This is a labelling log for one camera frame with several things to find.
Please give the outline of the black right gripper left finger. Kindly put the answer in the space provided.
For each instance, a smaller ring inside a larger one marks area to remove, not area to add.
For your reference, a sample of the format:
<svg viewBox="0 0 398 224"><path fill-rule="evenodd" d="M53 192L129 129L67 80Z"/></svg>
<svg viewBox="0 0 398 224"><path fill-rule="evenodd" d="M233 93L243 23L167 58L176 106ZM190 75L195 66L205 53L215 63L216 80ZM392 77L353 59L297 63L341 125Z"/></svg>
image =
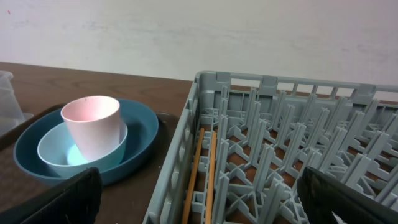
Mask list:
<svg viewBox="0 0 398 224"><path fill-rule="evenodd" d="M99 169L90 167L1 212L1 223L94 223L100 210L101 196Z"/></svg>

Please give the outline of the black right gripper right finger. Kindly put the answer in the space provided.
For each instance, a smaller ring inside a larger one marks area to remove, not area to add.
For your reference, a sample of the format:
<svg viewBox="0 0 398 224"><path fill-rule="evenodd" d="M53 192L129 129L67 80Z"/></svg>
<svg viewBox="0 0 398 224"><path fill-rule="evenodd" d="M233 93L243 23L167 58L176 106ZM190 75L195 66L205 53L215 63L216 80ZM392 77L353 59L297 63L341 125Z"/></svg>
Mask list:
<svg viewBox="0 0 398 224"><path fill-rule="evenodd" d="M311 224L394 224L397 212L312 168L302 169L297 193Z"/></svg>

